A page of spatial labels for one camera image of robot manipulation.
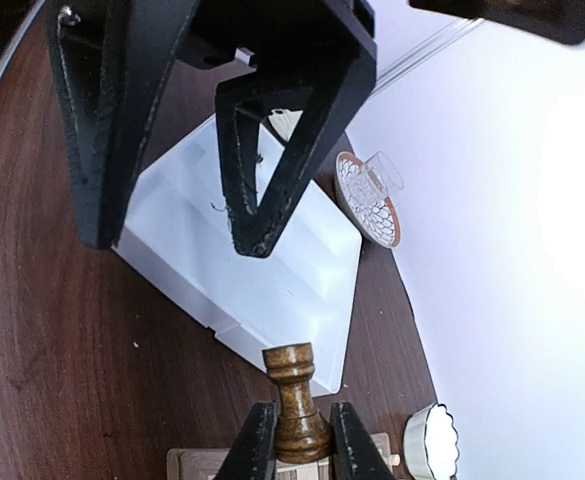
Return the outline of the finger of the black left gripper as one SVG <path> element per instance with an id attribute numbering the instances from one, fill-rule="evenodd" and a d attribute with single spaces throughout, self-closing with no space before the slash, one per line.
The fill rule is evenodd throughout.
<path id="1" fill-rule="evenodd" d="M 117 243 L 156 109 L 195 1 L 50 1 L 48 45 L 76 223 L 87 246 Z"/>

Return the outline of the patterned ceramic plate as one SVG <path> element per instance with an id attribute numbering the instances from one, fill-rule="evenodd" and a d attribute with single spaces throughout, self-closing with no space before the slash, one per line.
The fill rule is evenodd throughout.
<path id="1" fill-rule="evenodd" d="M 334 185 L 339 206 L 365 238 L 387 249 L 399 245 L 398 205 L 404 181 L 385 153 L 377 151 L 363 161 L 352 152 L 340 152 Z"/>

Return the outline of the cream ribbed mug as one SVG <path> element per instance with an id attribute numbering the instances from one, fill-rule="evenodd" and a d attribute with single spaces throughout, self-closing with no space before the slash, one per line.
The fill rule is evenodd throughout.
<path id="1" fill-rule="evenodd" d="M 273 109 L 267 117 L 269 128 L 283 145 L 289 142 L 302 113 L 302 110 Z"/>

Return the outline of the clear drinking glass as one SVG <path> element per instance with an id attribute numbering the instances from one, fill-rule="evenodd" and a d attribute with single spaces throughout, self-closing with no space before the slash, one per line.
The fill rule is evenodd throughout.
<path id="1" fill-rule="evenodd" d="M 387 199 L 394 201 L 403 189 L 401 173 L 382 151 L 377 151 L 363 162 L 350 181 L 353 197 L 364 206 L 372 206 Z"/>

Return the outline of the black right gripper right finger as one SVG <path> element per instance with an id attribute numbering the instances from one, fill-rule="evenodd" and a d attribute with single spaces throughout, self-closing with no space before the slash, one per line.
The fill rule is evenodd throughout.
<path id="1" fill-rule="evenodd" d="M 352 403 L 332 403 L 330 424 L 333 430 L 332 479 L 394 479 Z"/>

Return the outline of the white scalloped bowl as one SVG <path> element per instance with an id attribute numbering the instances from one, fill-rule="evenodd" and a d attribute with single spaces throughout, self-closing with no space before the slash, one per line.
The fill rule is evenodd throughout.
<path id="1" fill-rule="evenodd" d="M 403 435 L 403 454 L 414 479 L 450 480 L 457 474 L 458 432 L 445 404 L 414 413 Z"/>

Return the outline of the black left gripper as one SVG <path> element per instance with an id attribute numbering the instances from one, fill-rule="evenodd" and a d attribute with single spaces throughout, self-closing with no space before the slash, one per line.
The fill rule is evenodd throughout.
<path id="1" fill-rule="evenodd" d="M 252 64 L 262 69 L 220 83 L 215 108 L 234 249 L 243 256 L 268 257 L 324 158 L 375 86 L 373 10 L 365 1 L 129 1 L 121 6 L 128 79 L 160 80 L 176 59 L 213 69 L 232 61 L 241 48 L 251 51 Z M 276 65 L 284 66 L 265 70 Z M 302 115 L 260 192 L 260 126 L 278 108 Z"/>

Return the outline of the white plastic compartment tray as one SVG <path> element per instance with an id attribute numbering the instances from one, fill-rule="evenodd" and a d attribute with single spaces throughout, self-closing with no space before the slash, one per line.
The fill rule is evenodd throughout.
<path id="1" fill-rule="evenodd" d="M 266 258 L 234 248 L 217 129 L 207 119 L 138 178 L 117 254 L 256 367 L 266 349 L 308 343 L 314 396 L 342 385 L 362 238 L 316 184 Z"/>

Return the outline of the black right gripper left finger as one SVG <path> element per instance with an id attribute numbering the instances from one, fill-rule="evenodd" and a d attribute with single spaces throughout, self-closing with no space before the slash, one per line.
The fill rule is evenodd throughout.
<path id="1" fill-rule="evenodd" d="M 274 479 L 276 476 L 276 424 L 276 404 L 256 402 L 214 479 Z"/>

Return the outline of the wooden chessboard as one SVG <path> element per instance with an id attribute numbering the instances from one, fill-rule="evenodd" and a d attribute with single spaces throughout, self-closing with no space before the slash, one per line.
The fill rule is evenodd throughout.
<path id="1" fill-rule="evenodd" d="M 372 434 L 371 438 L 390 471 L 401 464 L 401 456 L 390 449 L 389 435 Z M 228 449 L 171 449 L 166 456 L 167 480 L 212 480 Z M 308 464 L 289 464 L 276 461 L 276 478 L 289 480 L 326 480 L 331 478 L 328 458 Z"/>

